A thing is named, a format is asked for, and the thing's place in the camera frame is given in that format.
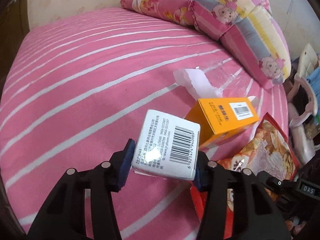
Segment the white office chair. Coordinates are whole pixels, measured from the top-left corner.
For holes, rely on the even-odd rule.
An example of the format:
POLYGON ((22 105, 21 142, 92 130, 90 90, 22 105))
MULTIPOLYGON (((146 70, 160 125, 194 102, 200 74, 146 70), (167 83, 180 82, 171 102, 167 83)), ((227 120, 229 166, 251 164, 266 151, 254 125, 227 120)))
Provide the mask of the white office chair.
POLYGON ((299 57, 293 87, 287 95, 292 147, 301 165, 307 164, 316 154, 316 146, 307 137, 304 122, 315 117, 318 111, 316 94, 307 80, 317 67, 318 56, 308 43, 299 57))

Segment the pink striped bed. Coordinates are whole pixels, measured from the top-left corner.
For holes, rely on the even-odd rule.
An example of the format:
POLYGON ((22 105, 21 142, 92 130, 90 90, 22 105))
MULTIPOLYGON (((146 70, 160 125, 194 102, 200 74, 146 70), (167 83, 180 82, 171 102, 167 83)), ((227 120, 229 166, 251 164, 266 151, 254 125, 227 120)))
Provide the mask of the pink striped bed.
POLYGON ((283 87, 262 89, 193 29, 108 8, 25 37, 1 98, 1 175, 24 232, 68 168, 94 168, 137 139, 149 109, 189 112, 195 101, 174 79, 184 68, 200 68, 227 96, 256 96, 258 115, 287 132, 283 87))

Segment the white medicine box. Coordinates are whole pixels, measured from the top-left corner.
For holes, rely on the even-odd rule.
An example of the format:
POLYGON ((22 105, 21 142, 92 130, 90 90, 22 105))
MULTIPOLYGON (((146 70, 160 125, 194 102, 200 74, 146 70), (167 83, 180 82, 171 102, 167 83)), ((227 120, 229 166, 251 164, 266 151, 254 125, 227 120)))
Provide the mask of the white medicine box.
POLYGON ((148 176, 192 181, 200 125, 154 109, 147 111, 131 166, 148 176))

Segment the clear plastic wrapper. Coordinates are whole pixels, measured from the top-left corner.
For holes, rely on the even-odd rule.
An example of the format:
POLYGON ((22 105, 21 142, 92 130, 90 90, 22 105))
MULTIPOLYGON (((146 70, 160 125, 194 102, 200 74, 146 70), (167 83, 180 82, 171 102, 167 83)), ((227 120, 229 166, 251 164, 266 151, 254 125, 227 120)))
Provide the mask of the clear plastic wrapper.
POLYGON ((253 79, 228 58, 206 69, 199 66, 173 73, 177 85, 184 87, 195 99, 247 97, 253 79))

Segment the pink floral pillow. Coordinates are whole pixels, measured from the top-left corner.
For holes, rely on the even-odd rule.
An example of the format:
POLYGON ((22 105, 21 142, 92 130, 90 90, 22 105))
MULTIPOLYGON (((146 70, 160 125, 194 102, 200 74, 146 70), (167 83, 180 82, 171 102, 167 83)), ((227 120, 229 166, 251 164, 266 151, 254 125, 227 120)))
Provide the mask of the pink floral pillow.
POLYGON ((194 18, 189 10, 189 0, 120 0, 124 9, 174 22, 181 26, 193 26, 194 18))

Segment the red and white snack bag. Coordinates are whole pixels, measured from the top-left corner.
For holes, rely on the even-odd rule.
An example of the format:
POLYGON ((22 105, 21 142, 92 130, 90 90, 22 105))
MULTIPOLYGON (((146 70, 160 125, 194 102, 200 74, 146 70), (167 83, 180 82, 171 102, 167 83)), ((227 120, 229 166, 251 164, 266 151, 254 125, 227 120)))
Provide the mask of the red and white snack bag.
MULTIPOLYGON (((266 114, 257 127, 254 138, 237 154, 228 159, 215 161, 225 169, 241 172, 250 169, 264 186, 274 202, 281 193, 285 182, 290 182, 296 174, 297 159, 287 143, 287 137, 275 122, 266 114)), ((202 218, 206 201, 205 193, 198 193, 195 187, 191 189, 196 211, 202 218)), ((227 191, 227 219, 223 239, 231 239, 233 224, 233 190, 227 191)))

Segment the pink cartoon folded quilt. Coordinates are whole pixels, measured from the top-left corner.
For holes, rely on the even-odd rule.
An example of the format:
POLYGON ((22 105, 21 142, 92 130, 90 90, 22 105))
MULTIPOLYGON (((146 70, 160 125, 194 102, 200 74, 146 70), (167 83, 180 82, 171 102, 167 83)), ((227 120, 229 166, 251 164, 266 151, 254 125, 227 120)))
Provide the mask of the pink cartoon folded quilt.
POLYGON ((189 0, 195 28, 221 44, 261 87, 291 72, 289 49, 269 0, 189 0))

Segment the orange box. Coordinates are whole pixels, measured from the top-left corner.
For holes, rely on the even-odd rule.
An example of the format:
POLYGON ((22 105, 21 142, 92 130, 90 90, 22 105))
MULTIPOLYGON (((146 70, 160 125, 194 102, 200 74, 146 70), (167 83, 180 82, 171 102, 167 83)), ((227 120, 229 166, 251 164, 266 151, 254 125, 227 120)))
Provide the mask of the orange box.
POLYGON ((199 147, 221 145, 258 122, 249 98, 199 99, 185 116, 200 125, 199 147))

